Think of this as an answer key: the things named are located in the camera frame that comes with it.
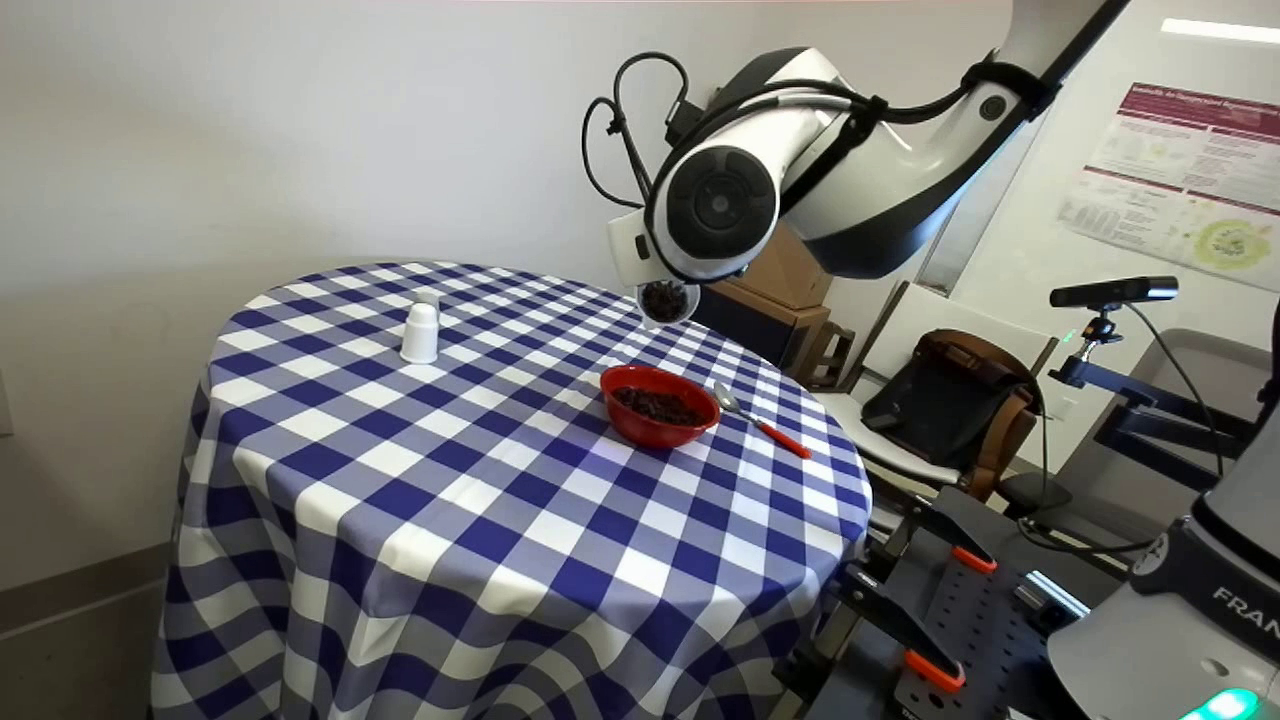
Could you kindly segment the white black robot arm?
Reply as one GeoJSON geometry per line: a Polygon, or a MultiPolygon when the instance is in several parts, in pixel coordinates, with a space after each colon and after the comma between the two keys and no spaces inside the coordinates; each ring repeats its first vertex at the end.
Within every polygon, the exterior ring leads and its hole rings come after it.
{"type": "Polygon", "coordinates": [[[709,104],[687,99],[676,66],[668,156],[645,166],[620,82],[645,52],[627,57],[608,96],[624,139],[648,258],[676,284],[739,275],[786,222],[832,275],[877,278],[929,244],[962,183],[1061,93],[1068,73],[1110,27],[1127,0],[1012,0],[998,49],[970,61],[954,82],[923,104],[861,96],[817,49],[750,57],[709,104]]]}

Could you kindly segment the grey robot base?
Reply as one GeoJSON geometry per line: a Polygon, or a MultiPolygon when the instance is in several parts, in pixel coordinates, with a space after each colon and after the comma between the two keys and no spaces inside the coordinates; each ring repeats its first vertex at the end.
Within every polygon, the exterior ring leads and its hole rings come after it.
{"type": "Polygon", "coordinates": [[[1280,720],[1280,419],[1049,663],[1082,720],[1280,720]]]}

